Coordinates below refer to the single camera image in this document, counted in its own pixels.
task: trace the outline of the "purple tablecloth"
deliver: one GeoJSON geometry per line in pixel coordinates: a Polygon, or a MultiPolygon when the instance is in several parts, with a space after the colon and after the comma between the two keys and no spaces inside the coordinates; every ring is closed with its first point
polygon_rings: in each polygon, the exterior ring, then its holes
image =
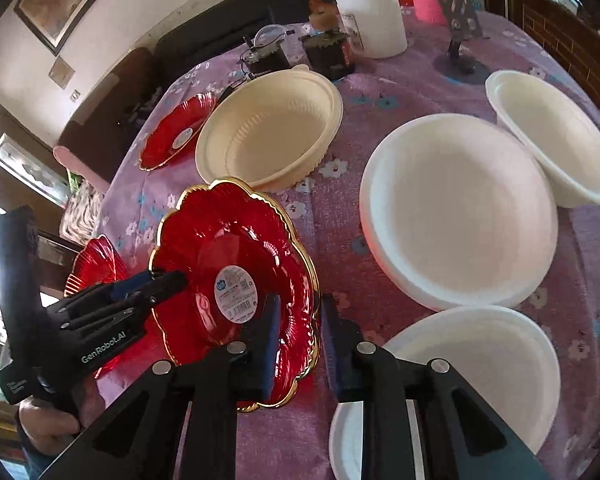
{"type": "MultiPolygon", "coordinates": [[[[484,86],[469,86],[432,68],[448,46],[444,27],[419,23],[403,9],[409,47],[392,59],[360,60],[354,74],[337,82],[344,118],[318,168],[295,187],[277,193],[317,267],[324,292],[333,292],[344,316],[379,344],[432,314],[411,301],[382,273],[366,248],[358,215],[358,189],[369,156],[393,129],[440,112],[495,121],[484,86]]],[[[504,18],[480,15],[487,39],[467,43],[492,70],[514,69],[542,77],[567,92],[600,127],[600,113],[575,81],[504,18]]],[[[147,134],[180,102],[209,89],[219,91],[239,74],[238,48],[178,79],[141,130],[102,206],[100,232],[115,244],[132,271],[146,267],[157,224],[180,193],[202,183],[193,158],[151,173],[138,169],[147,134]]],[[[547,277],[523,302],[555,345],[562,395],[553,429],[539,457],[555,479],[573,479],[584,467],[582,446],[600,424],[600,207],[560,209],[558,246],[547,277]]],[[[448,218],[450,225],[453,215],[448,218]]],[[[155,346],[100,381],[108,401],[149,364],[165,357],[155,346]]],[[[328,437],[335,404],[324,363],[301,382],[297,395],[278,410],[260,409],[238,420],[237,477],[331,479],[328,437]]]]}

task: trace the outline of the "human hand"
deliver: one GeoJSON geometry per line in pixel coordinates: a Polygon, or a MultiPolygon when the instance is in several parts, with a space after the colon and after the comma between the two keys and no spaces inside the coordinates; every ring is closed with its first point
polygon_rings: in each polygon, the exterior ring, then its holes
{"type": "Polygon", "coordinates": [[[40,453],[47,456],[60,454],[71,443],[72,435],[80,433],[80,425],[88,428],[104,411],[104,399],[95,379],[85,378],[82,386],[84,400],[79,409],[79,422],[73,415],[56,410],[46,400],[29,397],[20,403],[22,429],[40,453]]]}

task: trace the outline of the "white paper bowl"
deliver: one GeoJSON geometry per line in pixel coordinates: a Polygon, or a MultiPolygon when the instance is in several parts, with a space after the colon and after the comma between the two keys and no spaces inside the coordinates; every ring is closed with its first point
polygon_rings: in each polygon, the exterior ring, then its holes
{"type": "Polygon", "coordinates": [[[540,162],[561,207],[600,204],[600,130],[556,87],[513,70],[494,72],[487,97],[498,124],[540,162]]]}
{"type": "MultiPolygon", "coordinates": [[[[558,409],[560,367],[551,342],[528,317],[494,306],[456,308],[411,325],[384,348],[421,364],[446,359],[532,452],[542,446],[558,409]]],[[[424,480],[411,401],[407,408],[416,478],[424,480]]],[[[340,404],[333,416],[329,456],[337,480],[360,478],[362,418],[362,402],[340,404]]]]}
{"type": "Polygon", "coordinates": [[[371,155],[360,187],[362,229],[378,265],[433,310],[527,298],[554,257],[556,213],[522,145],[458,114],[394,130],[371,155]]]}
{"type": "Polygon", "coordinates": [[[342,111],[338,89],[318,73],[296,67],[259,77],[209,117],[196,146],[198,172],[208,184],[234,176],[254,190],[286,189],[320,164],[342,111]]]}

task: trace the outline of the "plate label sticker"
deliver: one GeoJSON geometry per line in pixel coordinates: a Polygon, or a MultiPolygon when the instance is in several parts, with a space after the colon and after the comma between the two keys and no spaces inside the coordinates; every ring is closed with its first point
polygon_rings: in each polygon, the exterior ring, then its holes
{"type": "Polygon", "coordinates": [[[214,295],[220,312],[231,322],[246,323],[256,313],[258,291],[242,267],[230,265],[218,272],[214,295]]]}
{"type": "Polygon", "coordinates": [[[193,128],[187,128],[186,130],[182,130],[173,141],[171,147],[174,150],[179,150],[182,146],[184,146],[187,143],[187,141],[191,137],[193,137],[193,128]]]}

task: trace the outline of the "stacked white plate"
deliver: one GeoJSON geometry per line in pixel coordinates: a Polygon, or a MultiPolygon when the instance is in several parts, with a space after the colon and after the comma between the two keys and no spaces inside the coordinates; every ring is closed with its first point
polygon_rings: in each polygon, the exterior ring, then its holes
{"type": "MultiPolygon", "coordinates": [[[[384,348],[421,364],[443,358],[458,370],[527,447],[537,453],[551,429],[560,396],[560,368],[551,342],[529,318],[496,306],[466,306],[427,317],[384,348]]],[[[413,402],[407,401],[416,478],[424,480],[413,402]]],[[[340,404],[329,454],[337,480],[358,480],[362,403],[340,404]]]]}
{"type": "Polygon", "coordinates": [[[360,187],[368,246],[405,294],[433,310],[515,306],[555,253],[557,215],[534,158],[481,119],[411,121],[373,152],[360,187]]]}

